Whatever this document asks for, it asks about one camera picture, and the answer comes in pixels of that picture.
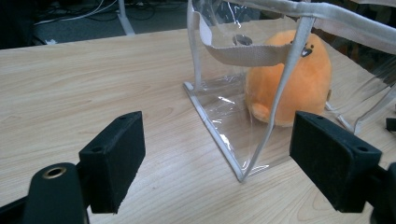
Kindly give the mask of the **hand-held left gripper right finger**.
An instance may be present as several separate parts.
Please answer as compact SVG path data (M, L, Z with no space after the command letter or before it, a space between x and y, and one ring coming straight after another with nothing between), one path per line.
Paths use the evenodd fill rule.
M382 152L330 120L298 111L290 156L332 204L343 213L359 213L367 201L367 177Z

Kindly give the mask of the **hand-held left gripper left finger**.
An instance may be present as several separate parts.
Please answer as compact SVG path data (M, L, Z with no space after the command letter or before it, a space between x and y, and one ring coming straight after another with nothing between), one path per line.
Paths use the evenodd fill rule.
M85 204L117 214L146 156L142 112L114 119L78 155Z

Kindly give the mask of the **orange plush toy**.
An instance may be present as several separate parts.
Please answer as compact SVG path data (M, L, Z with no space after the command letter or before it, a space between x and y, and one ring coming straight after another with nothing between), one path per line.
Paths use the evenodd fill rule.
M270 120L272 105L285 64L252 67L247 72L245 100L255 119ZM308 36L276 109L275 124L290 126L297 111L321 114L332 79L329 53L320 37Z

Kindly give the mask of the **clear plastic bag white trim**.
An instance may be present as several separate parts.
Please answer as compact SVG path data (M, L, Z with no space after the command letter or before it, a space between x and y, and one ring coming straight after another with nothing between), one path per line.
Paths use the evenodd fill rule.
M367 0L188 0L194 75L185 86L238 180L288 157L293 123L275 124L282 92L309 35L321 38L332 79L321 114L351 133L396 103L396 28L357 12ZM252 67L285 64L270 120L249 112Z

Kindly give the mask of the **white metal table leg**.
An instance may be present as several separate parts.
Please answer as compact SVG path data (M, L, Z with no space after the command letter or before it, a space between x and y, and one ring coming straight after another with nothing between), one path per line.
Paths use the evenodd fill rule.
M119 5L118 18L124 33L126 35L135 35L134 29L126 14L124 0L118 0L118 5Z

